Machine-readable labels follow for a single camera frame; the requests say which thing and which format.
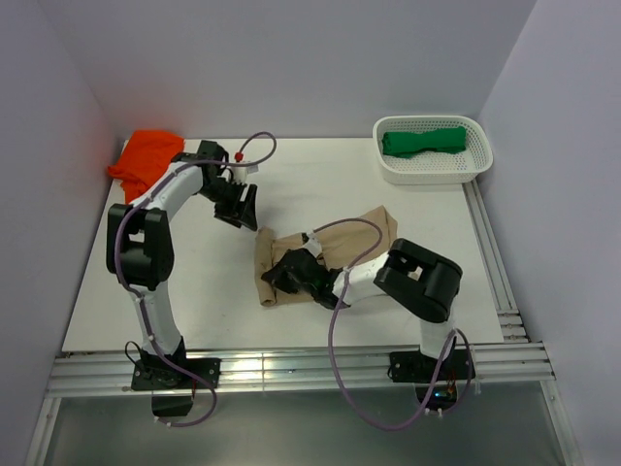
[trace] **beige towel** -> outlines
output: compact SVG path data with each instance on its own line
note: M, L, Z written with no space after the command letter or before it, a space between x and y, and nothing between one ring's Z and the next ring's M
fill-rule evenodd
M375 223L383 233L379 246L362 259L364 263L386 252L397 239L397 220L390 216L383 206L367 212L361 218ZM351 221L320 231L317 238L323 249L319 262L328 269L338 269L349 264L363 250L370 248L377 239L377 233L369 225ZM274 239L274 230L271 228L263 227L257 233L254 247L254 281L261 306L312 301L307 293L287 294L273 289L269 283L261 280L261 275L274 267L288 250L301 248L302 244L301 233L277 240Z

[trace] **green cloth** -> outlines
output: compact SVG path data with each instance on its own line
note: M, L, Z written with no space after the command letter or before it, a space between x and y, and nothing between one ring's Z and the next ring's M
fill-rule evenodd
M381 139L384 155L412 158L424 150L457 153L466 150L466 128L444 128L426 133L390 131Z

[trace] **plastic laundry basket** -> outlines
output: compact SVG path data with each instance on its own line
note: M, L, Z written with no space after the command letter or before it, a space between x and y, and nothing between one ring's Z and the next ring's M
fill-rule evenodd
M413 158L382 153L387 131L422 133L440 128L466 128L466 150L459 153L424 151ZM467 183L492 166L492 150L480 125L465 116L387 116L373 128L381 174L393 184Z

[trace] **white wall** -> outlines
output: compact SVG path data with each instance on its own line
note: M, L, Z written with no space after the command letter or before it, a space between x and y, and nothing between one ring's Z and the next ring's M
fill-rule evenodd
M518 306L588 464L621 458L621 3L539 0L481 119Z
M115 140L31 0L0 3L0 464L21 464L82 278Z
M368 136L476 115L535 0L40 0L128 134Z

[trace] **folded orange cloth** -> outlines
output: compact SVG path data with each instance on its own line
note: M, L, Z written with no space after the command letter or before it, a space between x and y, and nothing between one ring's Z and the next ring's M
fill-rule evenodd
M183 152L183 138L167 131L134 131L108 175L123 180L125 204L145 194L166 172L171 159Z

